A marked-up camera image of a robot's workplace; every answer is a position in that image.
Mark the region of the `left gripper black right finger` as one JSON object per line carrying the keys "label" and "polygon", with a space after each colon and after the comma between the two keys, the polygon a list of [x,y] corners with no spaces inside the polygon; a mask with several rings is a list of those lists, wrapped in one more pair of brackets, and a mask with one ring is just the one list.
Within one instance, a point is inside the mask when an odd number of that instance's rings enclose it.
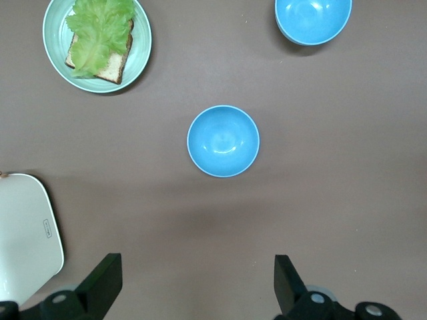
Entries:
{"label": "left gripper black right finger", "polygon": [[323,287],[305,285],[287,255],[274,259],[274,293],[281,313],[276,319],[335,319],[335,297]]}

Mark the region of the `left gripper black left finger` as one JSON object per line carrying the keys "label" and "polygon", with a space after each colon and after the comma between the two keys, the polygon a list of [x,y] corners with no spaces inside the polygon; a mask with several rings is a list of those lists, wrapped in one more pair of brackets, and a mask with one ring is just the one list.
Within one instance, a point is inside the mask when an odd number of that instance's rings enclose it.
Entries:
{"label": "left gripper black left finger", "polygon": [[46,298],[39,305],[41,318],[103,319],[121,289],[121,254],[109,253],[74,290]]}

